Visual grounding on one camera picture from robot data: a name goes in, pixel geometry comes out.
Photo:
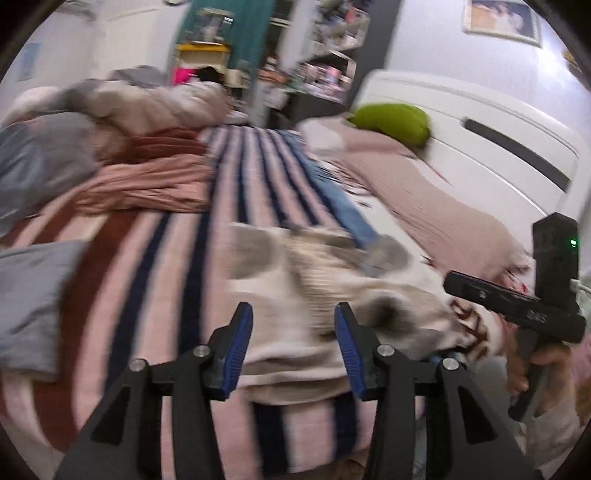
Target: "framed picture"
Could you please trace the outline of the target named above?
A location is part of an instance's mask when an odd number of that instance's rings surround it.
[[[538,17],[521,0],[466,0],[464,31],[540,46]]]

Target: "striped blanket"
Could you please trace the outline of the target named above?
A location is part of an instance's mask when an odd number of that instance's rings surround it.
[[[85,239],[61,304],[60,380],[3,372],[0,411],[22,431],[67,450],[102,393],[134,357],[167,362],[227,324],[232,222],[341,226],[359,245],[375,232],[288,132],[219,127],[202,133],[215,168],[208,212],[78,215],[68,192],[21,222],[6,245]],[[351,393],[294,406],[252,404],[239,389],[212,404],[228,479],[304,471],[366,448],[372,403]],[[170,403],[163,408],[163,472],[171,478]]]

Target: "green pillow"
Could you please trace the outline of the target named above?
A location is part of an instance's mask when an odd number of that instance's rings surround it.
[[[429,116],[407,103],[369,103],[349,118],[357,128],[382,132],[408,148],[423,148],[430,135]]]

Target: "teal curtain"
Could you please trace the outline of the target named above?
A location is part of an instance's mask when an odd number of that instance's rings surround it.
[[[246,60],[254,72],[265,48],[265,36],[275,0],[193,0],[179,32],[179,41],[185,30],[192,28],[197,11],[203,7],[220,8],[234,14],[232,32],[228,38],[232,43],[229,67],[235,68],[239,60]]]

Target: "metal screw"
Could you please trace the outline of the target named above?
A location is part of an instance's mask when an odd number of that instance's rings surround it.
[[[209,349],[207,345],[197,345],[193,349],[193,355],[198,358],[203,358],[204,356],[208,356],[212,351]]]
[[[132,372],[141,372],[147,366],[148,362],[143,358],[134,358],[131,362],[129,362],[129,369]]]
[[[457,370],[460,368],[460,364],[455,358],[445,358],[443,359],[443,368],[445,370]]]
[[[378,347],[378,355],[380,356],[393,356],[395,350],[392,345],[384,343]]]

